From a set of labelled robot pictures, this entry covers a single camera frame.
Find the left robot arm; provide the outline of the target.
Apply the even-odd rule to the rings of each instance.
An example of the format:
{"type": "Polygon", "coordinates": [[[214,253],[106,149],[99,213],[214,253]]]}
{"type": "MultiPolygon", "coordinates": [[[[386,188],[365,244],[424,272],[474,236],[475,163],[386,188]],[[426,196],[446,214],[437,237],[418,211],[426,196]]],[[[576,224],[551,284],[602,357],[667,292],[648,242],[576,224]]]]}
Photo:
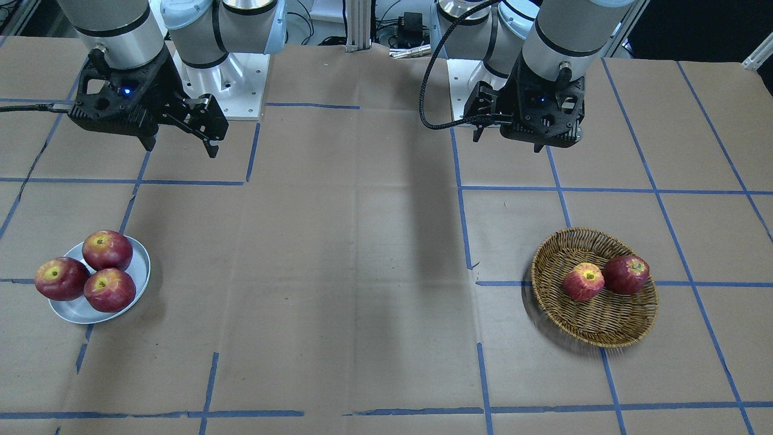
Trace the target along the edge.
{"type": "Polygon", "coordinates": [[[418,97],[420,121],[432,130],[490,126],[508,140],[569,148],[582,140],[585,75],[602,54],[632,1],[436,1],[432,55],[418,97]],[[433,124],[425,114],[428,80],[438,57],[477,60],[502,85],[480,80],[459,115],[433,124]]]}

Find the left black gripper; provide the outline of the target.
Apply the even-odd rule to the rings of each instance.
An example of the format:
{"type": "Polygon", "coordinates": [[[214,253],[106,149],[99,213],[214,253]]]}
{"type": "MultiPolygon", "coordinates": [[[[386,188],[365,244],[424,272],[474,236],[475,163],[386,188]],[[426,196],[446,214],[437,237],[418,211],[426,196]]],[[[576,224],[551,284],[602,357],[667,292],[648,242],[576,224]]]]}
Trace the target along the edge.
{"type": "Polygon", "coordinates": [[[573,79],[569,61],[560,61],[557,77],[547,79],[518,57],[499,90],[476,83],[462,119],[474,126],[473,143],[480,141],[485,127],[498,126],[502,137],[529,141],[534,152],[541,152],[545,146],[569,148],[582,140],[583,116],[585,78],[573,79]]]}

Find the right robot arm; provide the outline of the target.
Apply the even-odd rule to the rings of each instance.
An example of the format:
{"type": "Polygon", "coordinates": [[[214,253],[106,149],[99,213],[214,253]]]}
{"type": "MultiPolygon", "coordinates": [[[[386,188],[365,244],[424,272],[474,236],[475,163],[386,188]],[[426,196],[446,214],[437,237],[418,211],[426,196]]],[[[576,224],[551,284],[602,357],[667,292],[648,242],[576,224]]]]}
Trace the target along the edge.
{"type": "Polygon", "coordinates": [[[284,1],[60,1],[89,49],[74,102],[86,131],[137,138],[152,151],[162,124],[196,136],[216,157],[229,127],[224,105],[254,95],[240,53],[282,51],[284,1]]]}

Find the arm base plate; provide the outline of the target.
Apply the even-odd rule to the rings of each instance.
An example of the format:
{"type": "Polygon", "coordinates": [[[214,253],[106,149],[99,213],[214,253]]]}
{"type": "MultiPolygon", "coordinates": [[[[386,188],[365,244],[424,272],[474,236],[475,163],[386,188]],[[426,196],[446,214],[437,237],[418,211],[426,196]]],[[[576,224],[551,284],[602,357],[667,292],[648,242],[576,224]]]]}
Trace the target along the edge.
{"type": "Polygon", "coordinates": [[[259,121],[271,56],[230,53],[219,65],[198,69],[173,57],[190,97],[212,94],[228,120],[259,121]]]}
{"type": "Polygon", "coordinates": [[[450,59],[447,63],[452,121],[440,122],[434,129],[481,123],[507,134],[549,136],[551,128],[559,125],[557,116],[550,113],[550,99],[539,88],[538,76],[527,68],[524,55],[520,54],[502,77],[483,60],[450,59]]]}

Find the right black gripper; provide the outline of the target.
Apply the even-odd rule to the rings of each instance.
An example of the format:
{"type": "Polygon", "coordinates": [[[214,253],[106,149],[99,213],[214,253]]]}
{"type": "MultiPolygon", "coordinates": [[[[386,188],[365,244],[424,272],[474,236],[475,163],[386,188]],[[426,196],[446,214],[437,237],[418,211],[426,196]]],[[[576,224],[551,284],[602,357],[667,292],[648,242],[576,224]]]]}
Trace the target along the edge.
{"type": "Polygon", "coordinates": [[[109,66],[107,50],[94,47],[67,115],[86,131],[136,137],[147,152],[155,148],[160,124],[176,126],[201,140],[210,159],[229,127],[214,95],[186,94],[166,46],[146,65],[130,69],[109,66]]]}

